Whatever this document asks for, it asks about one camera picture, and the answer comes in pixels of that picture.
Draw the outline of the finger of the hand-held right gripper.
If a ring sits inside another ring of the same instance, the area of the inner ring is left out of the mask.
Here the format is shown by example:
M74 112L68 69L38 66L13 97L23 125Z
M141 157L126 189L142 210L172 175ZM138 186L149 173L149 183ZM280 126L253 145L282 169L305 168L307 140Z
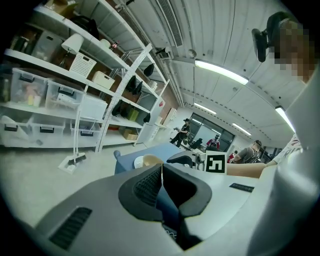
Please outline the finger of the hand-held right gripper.
M174 154L166 160L169 164L182 164L189 167L196 166L196 153L193 151L182 151Z

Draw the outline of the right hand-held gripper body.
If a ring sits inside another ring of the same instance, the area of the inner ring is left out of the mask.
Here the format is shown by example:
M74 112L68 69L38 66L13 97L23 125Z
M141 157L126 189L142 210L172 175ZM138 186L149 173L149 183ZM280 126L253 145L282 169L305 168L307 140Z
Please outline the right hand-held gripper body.
M194 169L214 174L227 174L227 155L222 151L207 150L205 153L196 153Z

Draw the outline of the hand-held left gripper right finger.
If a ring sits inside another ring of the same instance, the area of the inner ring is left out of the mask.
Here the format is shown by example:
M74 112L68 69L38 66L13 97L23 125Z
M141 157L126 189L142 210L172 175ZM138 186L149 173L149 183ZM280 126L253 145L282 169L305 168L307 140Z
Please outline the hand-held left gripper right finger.
M178 209L176 241L161 246L163 256L247 256L255 222L241 215L257 179L164 164L163 186Z

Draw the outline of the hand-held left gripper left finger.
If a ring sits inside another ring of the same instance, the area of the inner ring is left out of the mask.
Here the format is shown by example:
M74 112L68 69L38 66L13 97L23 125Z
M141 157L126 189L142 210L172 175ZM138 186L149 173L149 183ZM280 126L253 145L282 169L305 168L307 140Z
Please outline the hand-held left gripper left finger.
M95 180L49 210L36 231L70 256L174 256L156 208L162 165Z

